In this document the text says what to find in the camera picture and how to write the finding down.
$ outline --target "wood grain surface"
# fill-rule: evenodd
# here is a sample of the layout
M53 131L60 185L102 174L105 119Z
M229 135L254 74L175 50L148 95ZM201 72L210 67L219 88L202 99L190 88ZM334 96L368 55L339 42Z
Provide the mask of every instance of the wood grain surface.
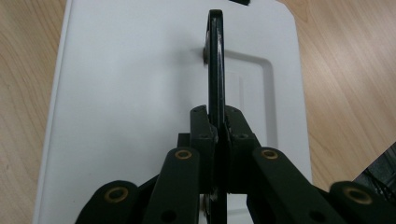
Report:
M396 141L396 1L283 0L294 15L315 185ZM0 223L30 223L65 0L0 0Z

